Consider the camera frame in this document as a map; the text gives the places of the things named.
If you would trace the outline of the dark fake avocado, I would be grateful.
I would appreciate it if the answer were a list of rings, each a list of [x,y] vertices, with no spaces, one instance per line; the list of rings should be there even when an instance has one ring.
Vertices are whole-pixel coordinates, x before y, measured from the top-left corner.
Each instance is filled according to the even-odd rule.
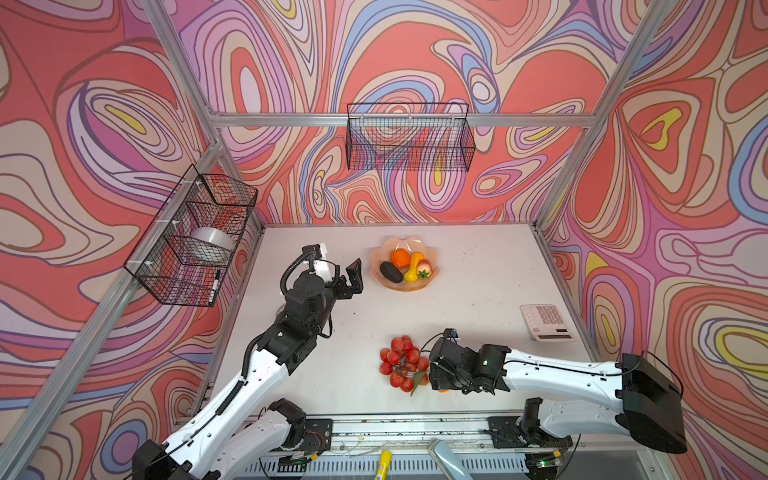
[[[401,271],[391,262],[384,261],[379,266],[380,273],[387,281],[400,284],[404,280],[404,276]]]

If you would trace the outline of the fake strawberry bunch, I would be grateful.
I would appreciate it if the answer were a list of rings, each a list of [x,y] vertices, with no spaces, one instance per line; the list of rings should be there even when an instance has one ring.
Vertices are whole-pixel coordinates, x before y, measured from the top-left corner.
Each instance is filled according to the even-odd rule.
[[[378,371],[389,379],[393,389],[412,395],[430,384],[430,362],[408,335],[394,337],[388,348],[379,351]]]

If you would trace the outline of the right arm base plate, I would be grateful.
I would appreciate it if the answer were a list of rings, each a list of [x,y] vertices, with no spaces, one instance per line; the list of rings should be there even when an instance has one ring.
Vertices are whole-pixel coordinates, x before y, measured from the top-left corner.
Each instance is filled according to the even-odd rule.
[[[549,448],[563,451],[573,446],[570,436],[561,438],[550,435],[533,420],[517,416],[491,416],[487,422],[485,433],[497,449]]]

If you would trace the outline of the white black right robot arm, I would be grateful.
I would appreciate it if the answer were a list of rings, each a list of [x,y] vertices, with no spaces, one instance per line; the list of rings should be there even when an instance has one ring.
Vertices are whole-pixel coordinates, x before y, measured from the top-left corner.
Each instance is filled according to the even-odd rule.
[[[531,393],[517,420],[525,445],[611,434],[668,454],[688,449],[683,388],[676,377],[667,377],[641,355],[624,354],[616,362],[575,362],[502,345],[472,350],[442,336],[429,361],[435,390]]]

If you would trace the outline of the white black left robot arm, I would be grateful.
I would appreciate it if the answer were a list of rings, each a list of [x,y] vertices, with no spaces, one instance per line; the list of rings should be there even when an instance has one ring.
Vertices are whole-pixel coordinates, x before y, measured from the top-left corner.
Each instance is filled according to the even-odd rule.
[[[134,453],[131,479],[234,479],[272,450],[293,449],[305,435],[305,412],[279,399],[251,425],[245,422],[333,333],[339,300],[362,293],[362,262],[346,269],[324,257],[322,245],[303,247],[280,279],[284,305],[274,322],[247,345],[241,369],[184,426],[166,440],[146,441]]]

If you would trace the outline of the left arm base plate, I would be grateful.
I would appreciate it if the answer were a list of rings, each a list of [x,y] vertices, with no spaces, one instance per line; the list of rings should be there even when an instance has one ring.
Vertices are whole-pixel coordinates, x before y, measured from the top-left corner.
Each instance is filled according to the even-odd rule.
[[[333,425],[331,418],[309,418],[300,431],[301,438],[290,437],[281,450],[293,458],[320,456],[332,446]]]

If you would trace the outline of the large fake orange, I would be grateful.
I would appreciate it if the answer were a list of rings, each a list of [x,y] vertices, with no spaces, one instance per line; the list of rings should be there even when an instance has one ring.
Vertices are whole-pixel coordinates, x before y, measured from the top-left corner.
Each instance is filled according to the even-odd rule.
[[[396,249],[391,253],[390,262],[398,270],[407,270],[410,266],[411,253],[406,249]]]

